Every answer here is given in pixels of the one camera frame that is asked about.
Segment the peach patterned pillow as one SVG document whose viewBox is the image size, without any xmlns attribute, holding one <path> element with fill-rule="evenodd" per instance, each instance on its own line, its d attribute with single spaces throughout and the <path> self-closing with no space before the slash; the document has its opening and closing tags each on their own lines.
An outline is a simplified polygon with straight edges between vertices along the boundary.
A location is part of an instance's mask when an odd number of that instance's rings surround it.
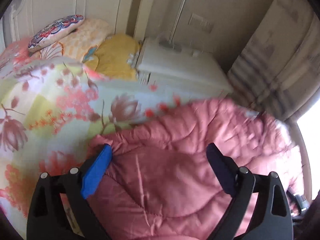
<svg viewBox="0 0 320 240">
<path fill-rule="evenodd" d="M 35 55 L 40 59 L 65 56 L 82 62 L 113 34 L 114 30 L 106 21 L 88 18 L 75 31 L 37 51 Z"/>
</svg>

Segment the white wooden headboard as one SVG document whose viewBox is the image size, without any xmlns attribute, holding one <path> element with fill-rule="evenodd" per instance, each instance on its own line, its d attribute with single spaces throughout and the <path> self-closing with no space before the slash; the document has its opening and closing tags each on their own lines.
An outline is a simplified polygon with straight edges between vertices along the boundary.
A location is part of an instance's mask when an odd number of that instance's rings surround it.
<svg viewBox="0 0 320 240">
<path fill-rule="evenodd" d="M 79 14 L 105 20 L 114 34 L 145 37 L 154 0 L 11 0 L 1 18 L 1 45 L 35 35 L 54 20 Z"/>
</svg>

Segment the white nightstand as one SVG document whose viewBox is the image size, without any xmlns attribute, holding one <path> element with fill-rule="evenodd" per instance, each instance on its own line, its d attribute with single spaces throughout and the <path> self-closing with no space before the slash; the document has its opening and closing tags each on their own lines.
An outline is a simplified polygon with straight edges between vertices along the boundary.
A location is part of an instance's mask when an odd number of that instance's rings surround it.
<svg viewBox="0 0 320 240">
<path fill-rule="evenodd" d="M 183 47 L 177 52 L 146 38 L 136 70 L 141 84 L 158 88 L 178 88 L 205 97 L 222 97 L 233 89 L 226 74 L 210 53 Z"/>
</svg>

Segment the striped sailboat curtain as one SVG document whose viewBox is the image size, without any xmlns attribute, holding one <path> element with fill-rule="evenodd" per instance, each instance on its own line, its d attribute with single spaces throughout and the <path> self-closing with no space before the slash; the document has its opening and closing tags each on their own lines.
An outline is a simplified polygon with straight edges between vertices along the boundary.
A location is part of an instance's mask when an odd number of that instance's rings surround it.
<svg viewBox="0 0 320 240">
<path fill-rule="evenodd" d="M 285 121 L 319 90 L 319 18 L 308 0 L 273 0 L 229 70 L 235 100 Z"/>
</svg>

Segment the wall socket panel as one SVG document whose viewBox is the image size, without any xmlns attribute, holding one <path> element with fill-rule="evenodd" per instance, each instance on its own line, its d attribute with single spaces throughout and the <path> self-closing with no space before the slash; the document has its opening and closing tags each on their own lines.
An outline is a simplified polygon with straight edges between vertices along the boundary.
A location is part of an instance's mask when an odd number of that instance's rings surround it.
<svg viewBox="0 0 320 240">
<path fill-rule="evenodd" d="M 212 32 L 214 27 L 214 24 L 212 22 L 195 13 L 192 13 L 191 17 L 189 18 L 188 24 L 202 32 L 209 34 Z"/>
</svg>

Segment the floral bed sheet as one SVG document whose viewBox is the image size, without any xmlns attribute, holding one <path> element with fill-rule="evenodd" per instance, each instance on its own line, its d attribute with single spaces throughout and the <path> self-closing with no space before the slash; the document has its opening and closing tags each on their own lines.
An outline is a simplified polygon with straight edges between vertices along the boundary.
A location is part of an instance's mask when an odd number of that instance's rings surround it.
<svg viewBox="0 0 320 240">
<path fill-rule="evenodd" d="M 1 209 L 21 237 L 41 173 L 61 175 L 83 163 L 98 134 L 211 98 L 112 79 L 65 56 L 40 59 L 29 55 L 27 43 L 1 53 Z"/>
</svg>

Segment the pink quilted jacket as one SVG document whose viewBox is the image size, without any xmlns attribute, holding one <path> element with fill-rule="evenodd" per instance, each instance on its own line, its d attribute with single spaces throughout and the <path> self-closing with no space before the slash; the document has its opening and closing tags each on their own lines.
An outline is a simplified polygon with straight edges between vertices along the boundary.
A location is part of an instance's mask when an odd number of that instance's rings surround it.
<svg viewBox="0 0 320 240">
<path fill-rule="evenodd" d="M 206 239 L 231 200 L 206 157 L 223 155 L 256 174 L 279 174 L 284 189 L 303 194 L 299 147 L 277 119 L 231 100 L 201 100 L 118 133 L 99 135 L 112 161 L 88 203 L 112 239 Z"/>
</svg>

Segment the colourful embroidered pillow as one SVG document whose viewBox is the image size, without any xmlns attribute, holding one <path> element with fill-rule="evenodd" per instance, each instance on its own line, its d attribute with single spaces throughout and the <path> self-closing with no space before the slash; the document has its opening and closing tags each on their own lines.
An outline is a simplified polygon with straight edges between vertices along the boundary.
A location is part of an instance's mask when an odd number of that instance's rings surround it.
<svg viewBox="0 0 320 240">
<path fill-rule="evenodd" d="M 46 48 L 73 32 L 83 24 L 84 20 L 85 18 L 82 15 L 70 15 L 55 20 L 33 36 L 28 43 L 28 50 L 34 53 Z"/>
</svg>

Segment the yellow pillow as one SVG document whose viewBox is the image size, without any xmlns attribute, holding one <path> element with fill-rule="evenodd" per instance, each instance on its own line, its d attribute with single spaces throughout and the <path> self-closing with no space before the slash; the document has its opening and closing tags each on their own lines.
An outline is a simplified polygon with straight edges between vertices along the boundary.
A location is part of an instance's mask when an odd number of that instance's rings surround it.
<svg viewBox="0 0 320 240">
<path fill-rule="evenodd" d="M 112 79 L 135 81 L 136 63 L 140 44 L 125 34 L 108 37 L 95 51 L 84 59 L 91 70 Z"/>
</svg>

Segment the silver desk lamp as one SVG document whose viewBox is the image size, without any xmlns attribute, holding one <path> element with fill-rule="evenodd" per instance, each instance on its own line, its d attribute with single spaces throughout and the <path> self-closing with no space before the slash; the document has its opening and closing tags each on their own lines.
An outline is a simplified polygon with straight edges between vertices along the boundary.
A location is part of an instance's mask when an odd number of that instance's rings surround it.
<svg viewBox="0 0 320 240">
<path fill-rule="evenodd" d="M 182 52 L 182 46 L 174 42 L 174 36 L 178 27 L 178 24 L 181 19 L 181 15 L 185 6 L 187 0 L 181 0 L 174 24 L 172 26 L 172 29 L 170 31 L 170 35 L 168 38 L 159 37 L 158 38 L 158 45 L 164 49 L 167 49 L 169 51 L 174 51 L 176 53 Z"/>
</svg>

